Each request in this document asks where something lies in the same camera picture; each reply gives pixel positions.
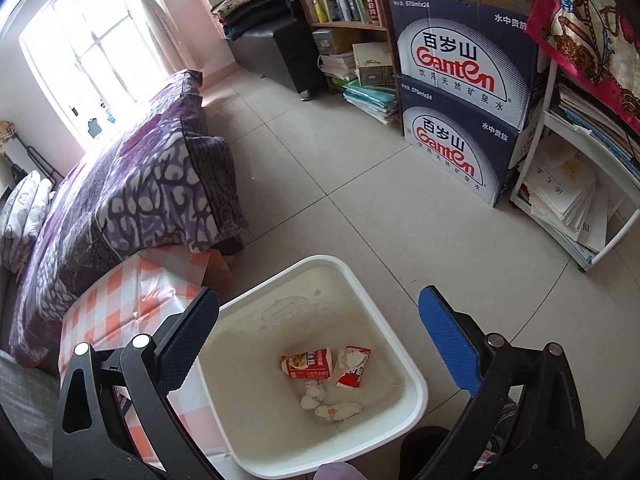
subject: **black ottoman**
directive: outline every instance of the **black ottoman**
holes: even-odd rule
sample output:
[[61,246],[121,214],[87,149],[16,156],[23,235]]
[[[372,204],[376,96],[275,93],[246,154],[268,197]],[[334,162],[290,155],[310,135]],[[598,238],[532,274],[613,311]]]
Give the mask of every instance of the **black ottoman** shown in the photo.
[[239,65],[299,93],[302,100],[326,85],[318,69],[318,49],[303,20],[281,16],[227,43]]

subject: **curtain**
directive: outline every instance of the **curtain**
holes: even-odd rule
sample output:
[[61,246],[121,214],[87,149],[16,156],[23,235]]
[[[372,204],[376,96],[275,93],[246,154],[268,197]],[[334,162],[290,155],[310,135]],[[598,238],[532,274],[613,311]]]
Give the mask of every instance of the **curtain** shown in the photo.
[[193,59],[180,41],[180,33],[164,9],[155,0],[140,0],[145,13],[151,41],[164,69],[173,74],[185,68],[195,68]]

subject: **blue cardboard box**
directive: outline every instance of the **blue cardboard box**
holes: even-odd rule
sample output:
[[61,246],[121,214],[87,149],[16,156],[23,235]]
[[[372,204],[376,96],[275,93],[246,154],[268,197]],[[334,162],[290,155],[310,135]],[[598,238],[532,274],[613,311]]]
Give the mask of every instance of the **blue cardboard box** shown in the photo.
[[494,206],[529,151],[535,123],[520,131],[409,76],[400,78],[404,138]]
[[524,129],[548,73],[524,14],[463,0],[389,3],[402,74]]

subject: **bed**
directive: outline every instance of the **bed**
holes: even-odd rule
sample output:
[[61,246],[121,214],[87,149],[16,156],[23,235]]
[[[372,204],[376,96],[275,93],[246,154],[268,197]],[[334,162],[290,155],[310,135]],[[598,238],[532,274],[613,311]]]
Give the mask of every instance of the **bed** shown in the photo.
[[199,72],[171,76],[58,187],[18,280],[9,348],[21,365],[57,354],[65,312],[127,257],[174,244],[205,251],[247,228],[231,152],[207,131],[201,85]]

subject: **blue gripper pad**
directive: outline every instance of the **blue gripper pad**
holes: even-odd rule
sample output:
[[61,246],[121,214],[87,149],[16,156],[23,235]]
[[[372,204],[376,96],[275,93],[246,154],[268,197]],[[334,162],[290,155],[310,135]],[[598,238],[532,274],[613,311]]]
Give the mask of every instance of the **blue gripper pad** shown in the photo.
[[421,290],[418,311],[451,377],[474,396],[482,384],[480,356],[432,286]]
[[163,395],[182,386],[218,320],[219,312],[218,295],[210,288],[203,287],[162,338],[156,349],[156,367],[158,387]]

